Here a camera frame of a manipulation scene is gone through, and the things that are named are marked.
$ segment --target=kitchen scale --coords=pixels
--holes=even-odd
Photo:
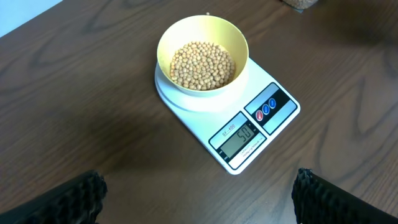
[[[163,102],[230,174],[240,174],[300,112],[272,76],[251,59],[247,66],[245,85],[212,97],[187,95],[155,69]]]

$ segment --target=yellow bowl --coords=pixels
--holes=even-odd
[[[215,90],[191,90],[174,83],[170,78],[170,64],[174,53],[191,41],[207,41],[223,46],[235,61],[233,81]],[[225,90],[246,85],[246,64],[249,48],[242,32],[232,23],[215,16],[191,16],[182,19],[163,34],[157,47],[157,61],[163,74],[182,92],[192,96],[215,96]]]

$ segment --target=button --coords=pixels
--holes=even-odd
[[[276,107],[276,101],[273,98],[269,99],[269,107],[271,109],[274,109]]]
[[[268,105],[263,105],[262,106],[262,112],[264,113],[264,115],[268,115],[269,114],[269,106]]]
[[[257,110],[257,112],[256,112],[256,119],[257,119],[258,121],[262,121],[263,117],[264,117],[264,115],[262,114],[261,110]]]

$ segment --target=dark brown wood surface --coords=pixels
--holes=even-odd
[[[299,116],[240,175],[160,100],[156,47],[174,22],[223,17]],[[398,2],[64,0],[0,39],[0,212],[88,170],[100,223],[295,223],[299,167],[398,216]]]

